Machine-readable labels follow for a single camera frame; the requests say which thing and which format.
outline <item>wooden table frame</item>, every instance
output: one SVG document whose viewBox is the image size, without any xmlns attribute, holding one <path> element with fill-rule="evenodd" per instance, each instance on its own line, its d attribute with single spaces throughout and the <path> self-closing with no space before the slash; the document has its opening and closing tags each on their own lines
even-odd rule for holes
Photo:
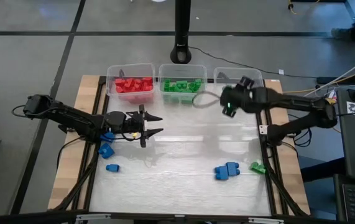
<svg viewBox="0 0 355 224">
<path fill-rule="evenodd" d="M 83 75 L 76 96 L 74 107 L 76 109 L 92 113 L 94 107 L 94 101 L 96 98 L 97 89 L 99 86 L 100 76 L 96 75 Z M 282 92 L 282 87 L 279 80 L 264 80 L 265 86 L 272 88 L 277 92 Z M 102 91 L 100 96 L 100 103 L 98 104 L 98 111 L 103 110 L 103 102 L 105 99 L 105 85 L 102 85 Z M 270 110 L 270 116 L 274 124 L 284 124 L 288 122 L 288 114 L 286 109 L 273 108 Z M 265 113 L 262 113 L 262 123 L 267 124 Z M 77 138 L 76 133 L 68 133 L 65 142 L 71 141 Z M 294 146 L 293 139 L 285 138 L 285 142 Z M 53 185 L 52 195 L 48 203 L 48 208 L 56 207 L 63 198 L 69 193 L 71 188 L 75 185 L 78 179 L 81 161 L 83 158 L 83 148 L 85 142 L 78 141 L 71 146 L 66 147 L 60 158 L 60 165 L 56 174 L 55 182 Z M 92 155 L 94 147 L 91 148 L 89 155 Z M 300 172 L 300 166 L 298 163 L 297 153 L 288 146 L 278 146 L 278 157 L 280 165 L 280 173 L 282 175 L 282 181 L 284 187 L 287 189 L 294 201 L 299 207 L 310 214 L 308 207 L 307 196 L 302 181 L 302 175 Z M 82 209 L 86 196 L 87 189 L 86 181 L 80 192 L 80 197 L 77 204 L 77 209 Z M 273 194 L 275 200 L 276 214 L 282 214 L 282 206 L 280 203 L 280 195 L 275 185 L 273 184 Z"/>
</svg>

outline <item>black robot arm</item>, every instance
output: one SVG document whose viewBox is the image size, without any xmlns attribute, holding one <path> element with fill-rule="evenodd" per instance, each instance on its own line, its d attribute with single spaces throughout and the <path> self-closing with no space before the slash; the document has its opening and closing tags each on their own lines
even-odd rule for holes
<svg viewBox="0 0 355 224">
<path fill-rule="evenodd" d="M 284 95 L 266 87 L 252 88 L 253 80 L 243 77 L 235 86 L 226 86 L 221 94 L 223 113 L 233 117 L 238 108 L 247 113 L 260 113 L 275 107 L 308 111 L 309 114 L 283 125 L 271 124 L 260 133 L 267 135 L 271 144 L 281 145 L 284 137 L 311 127 L 332 128 L 337 124 L 333 105 L 324 98 Z"/>
<path fill-rule="evenodd" d="M 124 133 L 140 133 L 141 147 L 146 147 L 145 140 L 163 130 L 163 128 L 145 129 L 145 121 L 160 121 L 162 118 L 147 113 L 144 105 L 139 106 L 139 111 L 126 114 L 112 111 L 105 115 L 92 115 L 64 105 L 48 95 L 33 95 L 28 97 L 23 112 L 27 118 L 51 119 L 59 123 L 59 128 L 64 132 L 67 128 L 74 129 L 79 136 L 85 137 L 90 142 L 98 141 L 101 135 L 109 131 L 113 134 L 122 134 L 127 141 L 136 139 L 126 138 Z"/>
</svg>

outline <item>clear plastic container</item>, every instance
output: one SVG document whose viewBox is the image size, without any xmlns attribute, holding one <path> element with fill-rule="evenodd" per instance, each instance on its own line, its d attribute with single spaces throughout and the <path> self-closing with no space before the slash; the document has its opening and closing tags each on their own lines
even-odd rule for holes
<svg viewBox="0 0 355 224">
<path fill-rule="evenodd" d="M 166 80 L 170 80 L 170 86 L 177 86 L 178 82 L 187 81 L 187 87 L 179 88 L 181 92 L 168 91 L 165 90 Z M 198 88 L 189 87 L 191 83 L 199 80 L 201 82 Z M 207 81 L 206 68 L 203 65 L 163 64 L 159 67 L 159 90 L 166 103 L 192 104 L 192 98 L 199 91 L 205 90 Z"/>
<path fill-rule="evenodd" d="M 252 87 L 264 86 L 262 73 L 254 68 L 215 68 L 214 83 L 237 84 L 243 76 L 254 80 Z"/>
<path fill-rule="evenodd" d="M 152 89 L 147 91 L 133 91 L 126 93 L 118 93 L 116 91 L 115 79 L 122 78 L 152 78 Z M 110 97 L 117 97 L 120 100 L 126 100 L 131 103 L 146 103 L 152 101 L 154 90 L 156 88 L 155 82 L 155 67 L 151 63 L 138 63 L 131 65 L 113 65 L 107 69 L 107 95 Z"/>
</svg>

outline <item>wooden plank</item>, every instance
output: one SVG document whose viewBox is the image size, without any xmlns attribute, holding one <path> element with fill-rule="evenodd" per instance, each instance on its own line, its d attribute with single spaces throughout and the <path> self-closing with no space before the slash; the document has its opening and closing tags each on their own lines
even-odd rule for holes
<svg viewBox="0 0 355 224">
<path fill-rule="evenodd" d="M 265 87 L 272 88 L 275 91 L 282 93 L 282 86 L 279 80 L 265 80 Z M 281 125 L 289 122 L 286 109 L 273 108 L 270 110 L 270 114 L 273 124 Z M 285 138 L 284 142 L 293 146 L 295 145 L 292 138 Z M 285 145 L 277 146 L 277 150 L 282 173 L 282 180 L 284 182 L 285 188 L 293 200 L 300 206 L 300 208 L 305 213 L 310 214 L 310 208 L 308 207 L 307 196 L 302 180 L 302 173 L 300 172 L 300 166 L 296 152 L 289 146 Z M 275 186 L 274 195 L 278 196 L 275 198 L 275 203 L 277 205 L 277 213 L 280 213 L 281 211 L 278 209 L 278 207 L 280 207 L 280 199 L 278 190 L 275 188 Z"/>
<path fill-rule="evenodd" d="M 97 75 L 82 76 L 74 108 L 87 113 L 92 112 L 96 98 L 98 80 L 99 76 Z M 71 141 L 77 137 L 79 137 L 77 133 L 68 133 L 65 142 Z M 84 141 L 77 141 L 63 150 L 48 208 L 54 208 L 59 205 L 75 185 L 78 178 L 84 147 Z"/>
</svg>

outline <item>blue block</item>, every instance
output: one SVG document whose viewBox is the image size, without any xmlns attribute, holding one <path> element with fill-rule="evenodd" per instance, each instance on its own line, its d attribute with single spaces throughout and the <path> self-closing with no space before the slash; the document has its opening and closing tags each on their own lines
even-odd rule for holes
<svg viewBox="0 0 355 224">
<path fill-rule="evenodd" d="M 115 135 L 112 132 L 102 134 L 100 139 L 112 143 L 114 141 Z"/>
<path fill-rule="evenodd" d="M 104 159 L 111 157 L 115 152 L 111 149 L 108 143 L 104 143 L 100 149 L 98 149 L 98 154 L 100 154 Z"/>
<path fill-rule="evenodd" d="M 105 167 L 106 170 L 111 171 L 111 172 L 119 172 L 119 165 L 116 164 L 110 164 Z"/>
<path fill-rule="evenodd" d="M 219 166 L 214 168 L 216 173 L 216 180 L 228 180 L 228 171 L 226 166 Z"/>
<path fill-rule="evenodd" d="M 239 171 L 239 164 L 237 162 L 227 162 L 226 167 L 228 170 L 228 175 L 230 177 L 234 177 L 236 175 L 239 175 L 241 172 Z"/>
</svg>

